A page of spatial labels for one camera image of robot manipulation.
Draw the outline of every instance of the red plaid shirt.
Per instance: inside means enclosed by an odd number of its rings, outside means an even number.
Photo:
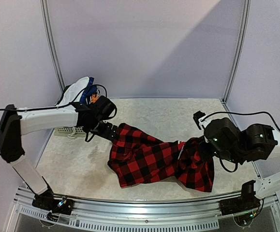
[[[211,192],[213,158],[206,162],[200,160],[197,140],[191,138],[183,143],[164,143],[122,123],[113,140],[108,166],[118,175],[122,188],[153,183],[174,175],[187,188]]]

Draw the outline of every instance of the blue strap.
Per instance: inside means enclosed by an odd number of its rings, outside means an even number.
[[[83,92],[83,94],[82,94],[82,96],[80,98],[80,103],[88,104],[89,103],[88,99],[91,97],[91,95],[93,93],[95,93],[97,91],[97,87],[96,86],[93,86],[93,87],[89,88],[89,86],[92,86],[94,79],[95,78],[93,78],[93,77],[89,78],[89,82],[87,84],[87,87],[84,90],[84,92]]]

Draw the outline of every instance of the tabletop surface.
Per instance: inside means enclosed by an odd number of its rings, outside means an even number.
[[[193,120],[199,110],[207,115],[224,111],[217,99],[114,99],[116,117],[111,123],[127,123],[165,142],[186,141],[203,135]],[[227,115],[216,115],[215,118]],[[55,193],[109,200],[181,200],[207,197],[241,190],[243,183],[256,179],[252,163],[226,172],[214,158],[215,179],[211,193],[184,187],[175,177],[151,184],[121,188],[118,177],[107,166],[111,143],[95,136],[69,139],[52,134],[37,166]],[[234,164],[224,162],[228,169]]]

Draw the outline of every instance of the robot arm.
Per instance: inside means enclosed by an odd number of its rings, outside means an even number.
[[[206,149],[203,159],[216,156],[233,163],[266,160],[280,157],[280,132],[268,125],[253,124],[240,131],[228,118],[210,120],[202,112],[194,119],[199,129],[204,130]],[[280,172],[267,178],[249,181],[242,186],[241,196],[220,202],[223,215],[252,209],[248,203],[260,204],[260,199],[280,190]]]
[[[26,158],[21,136],[43,129],[77,126],[83,127],[87,134],[92,132],[113,140],[117,126],[103,120],[109,119],[116,110],[116,106],[105,96],[89,105],[71,102],[63,107],[29,109],[8,105],[5,108],[0,120],[0,155],[35,193],[33,206],[70,214],[74,202],[66,198],[55,199],[50,186]]]

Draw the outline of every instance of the gray wall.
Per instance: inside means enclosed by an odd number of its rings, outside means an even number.
[[[280,0],[252,1],[246,37],[227,103],[235,112],[270,112],[280,126]],[[236,116],[241,129],[271,124],[268,116]],[[280,158],[256,162],[262,176],[280,171]]]
[[[0,108],[53,105],[60,95],[46,41],[40,1],[0,1]],[[27,156],[36,163],[49,131],[23,138]],[[0,158],[0,232],[22,181]]]
[[[110,97],[222,98],[243,0],[49,1],[66,84],[86,75]]]

